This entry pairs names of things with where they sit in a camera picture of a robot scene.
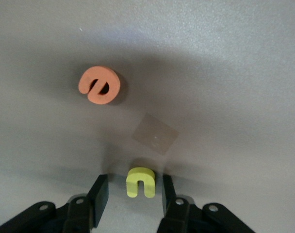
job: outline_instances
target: orange object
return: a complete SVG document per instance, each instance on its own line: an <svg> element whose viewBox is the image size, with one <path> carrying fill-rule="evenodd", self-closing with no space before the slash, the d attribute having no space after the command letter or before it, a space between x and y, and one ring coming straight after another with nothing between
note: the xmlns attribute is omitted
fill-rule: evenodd
<svg viewBox="0 0 295 233"><path fill-rule="evenodd" d="M92 103L106 104L114 100L120 90L117 74L107 67L91 67L82 75L79 91L88 94Z"/></svg>

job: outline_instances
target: brown square sticker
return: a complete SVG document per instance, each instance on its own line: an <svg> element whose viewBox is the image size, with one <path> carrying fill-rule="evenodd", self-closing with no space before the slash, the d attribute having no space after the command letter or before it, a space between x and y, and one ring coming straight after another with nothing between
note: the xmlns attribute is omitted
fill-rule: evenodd
<svg viewBox="0 0 295 233"><path fill-rule="evenodd" d="M132 138L165 155L169 147L178 137L179 132L157 118L146 114L132 135Z"/></svg>

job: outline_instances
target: yellow object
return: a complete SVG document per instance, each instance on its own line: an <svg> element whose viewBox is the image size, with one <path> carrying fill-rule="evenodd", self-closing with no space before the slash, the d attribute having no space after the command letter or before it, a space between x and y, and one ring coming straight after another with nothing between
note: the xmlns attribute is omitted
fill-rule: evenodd
<svg viewBox="0 0 295 233"><path fill-rule="evenodd" d="M135 167L128 172L126 179L127 195L135 198L138 195L138 182L143 181L144 195L147 198L155 196L155 174L151 169Z"/></svg>

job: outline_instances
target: silver screw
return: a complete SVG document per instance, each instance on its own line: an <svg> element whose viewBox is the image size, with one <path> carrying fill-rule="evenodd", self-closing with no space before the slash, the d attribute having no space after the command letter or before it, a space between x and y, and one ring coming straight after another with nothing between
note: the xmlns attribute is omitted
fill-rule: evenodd
<svg viewBox="0 0 295 233"><path fill-rule="evenodd" d="M209 210L212 212L217 212L219 209L215 205L209 205Z"/></svg>
<svg viewBox="0 0 295 233"><path fill-rule="evenodd" d="M76 203L77 203L77 204L82 204L83 202L84 202L84 199L82 199L82 198L81 198L81 199L78 199L78 200L76 200Z"/></svg>
<svg viewBox="0 0 295 233"><path fill-rule="evenodd" d="M49 207L48 205L42 205L39 210L43 211L43 210L46 210L48 207Z"/></svg>
<svg viewBox="0 0 295 233"><path fill-rule="evenodd" d="M183 205L184 201L182 199L176 199L176 204Z"/></svg>

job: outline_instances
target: yellow arch-shaped object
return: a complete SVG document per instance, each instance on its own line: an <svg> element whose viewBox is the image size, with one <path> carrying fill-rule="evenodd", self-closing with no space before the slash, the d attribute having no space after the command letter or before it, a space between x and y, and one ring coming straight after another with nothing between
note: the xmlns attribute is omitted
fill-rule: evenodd
<svg viewBox="0 0 295 233"><path fill-rule="evenodd" d="M138 195L138 182L143 181L144 195L147 198L155 196L155 174L151 169L135 167L128 172L126 179L127 195L135 198Z"/></svg>

